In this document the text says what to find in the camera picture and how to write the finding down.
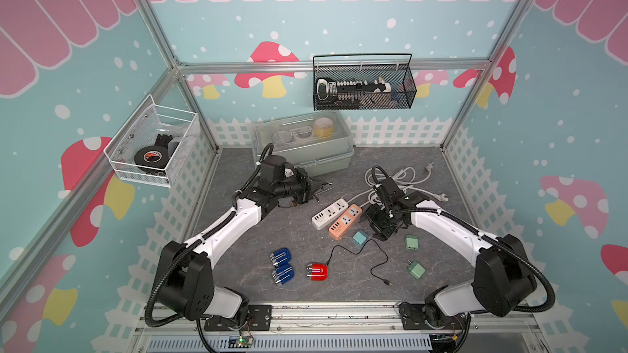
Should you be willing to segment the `teal charger adapter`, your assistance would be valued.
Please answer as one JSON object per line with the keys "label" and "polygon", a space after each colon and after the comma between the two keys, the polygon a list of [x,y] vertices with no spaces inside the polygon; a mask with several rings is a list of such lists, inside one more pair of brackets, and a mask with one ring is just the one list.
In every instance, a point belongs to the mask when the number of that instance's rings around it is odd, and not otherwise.
{"label": "teal charger adapter", "polygon": [[353,235],[353,242],[358,246],[363,246],[367,240],[369,240],[369,235],[362,230]]}

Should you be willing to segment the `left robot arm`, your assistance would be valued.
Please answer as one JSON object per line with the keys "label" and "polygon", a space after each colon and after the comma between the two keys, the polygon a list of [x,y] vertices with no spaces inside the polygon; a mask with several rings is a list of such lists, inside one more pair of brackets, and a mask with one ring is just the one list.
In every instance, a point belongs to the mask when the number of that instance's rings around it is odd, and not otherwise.
{"label": "left robot arm", "polygon": [[273,150],[273,144],[264,147],[255,170],[217,221],[183,243],[171,241],[163,247],[145,307],[147,326],[159,328],[180,319],[200,322],[210,316],[230,321],[233,328],[247,324],[248,299],[233,289],[217,287],[215,266],[272,210],[307,204],[325,186]]}

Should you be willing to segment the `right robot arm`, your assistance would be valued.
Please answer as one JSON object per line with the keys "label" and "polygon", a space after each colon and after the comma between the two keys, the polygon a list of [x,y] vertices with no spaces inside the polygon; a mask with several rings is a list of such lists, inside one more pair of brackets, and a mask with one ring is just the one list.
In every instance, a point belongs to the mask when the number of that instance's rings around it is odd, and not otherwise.
{"label": "right robot arm", "polygon": [[422,312],[429,327],[442,328],[458,315],[504,317],[512,311],[542,313],[554,307],[553,286],[530,262],[517,237],[474,227],[446,211],[435,195],[400,185],[379,165],[368,174],[377,200],[366,218],[378,239],[385,241],[402,228],[415,227],[455,250],[474,269],[470,281],[443,286],[425,298]]}

